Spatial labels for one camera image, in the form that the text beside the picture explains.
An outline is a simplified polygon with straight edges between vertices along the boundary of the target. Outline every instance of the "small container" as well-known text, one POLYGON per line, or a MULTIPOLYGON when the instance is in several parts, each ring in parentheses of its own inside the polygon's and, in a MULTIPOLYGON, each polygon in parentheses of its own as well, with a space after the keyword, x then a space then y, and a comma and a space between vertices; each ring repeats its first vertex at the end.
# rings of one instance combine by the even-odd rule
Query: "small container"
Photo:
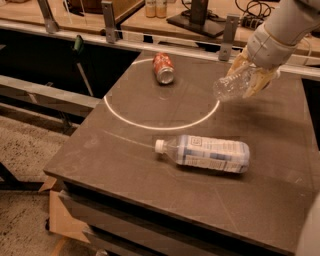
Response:
POLYGON ((191 135, 157 140, 155 152, 180 165, 233 173, 246 172, 250 158, 249 147, 243 142, 191 135))
POLYGON ((156 0, 146 0, 145 2, 146 17, 156 17, 156 0))
POLYGON ((168 54, 159 52, 153 59, 153 71, 160 84, 170 84, 174 79, 174 67, 168 54))
POLYGON ((167 17, 167 0, 156 0, 156 16, 158 18, 167 17))

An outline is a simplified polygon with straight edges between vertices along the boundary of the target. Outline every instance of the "soda can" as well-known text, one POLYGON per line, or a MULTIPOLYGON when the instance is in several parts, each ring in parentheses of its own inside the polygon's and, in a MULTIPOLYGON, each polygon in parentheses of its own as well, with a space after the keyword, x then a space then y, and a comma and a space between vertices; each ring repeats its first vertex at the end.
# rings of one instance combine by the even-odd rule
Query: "soda can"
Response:
POLYGON ((170 84, 174 79, 174 67, 168 54, 159 52, 153 59, 153 70, 160 84, 170 84))

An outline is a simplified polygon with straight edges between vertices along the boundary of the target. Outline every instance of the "floor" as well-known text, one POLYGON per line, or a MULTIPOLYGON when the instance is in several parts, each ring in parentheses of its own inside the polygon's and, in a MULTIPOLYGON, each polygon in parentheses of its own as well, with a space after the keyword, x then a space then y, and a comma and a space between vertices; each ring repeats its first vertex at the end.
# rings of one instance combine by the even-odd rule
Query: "floor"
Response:
MULTIPOLYGON (((19 181, 43 182, 44 166, 77 126, 67 130, 58 113, 47 116, 0 98, 0 163, 19 181)), ((48 192, 0 190, 0 256, 96 255, 91 245, 47 231, 48 210, 48 192)))

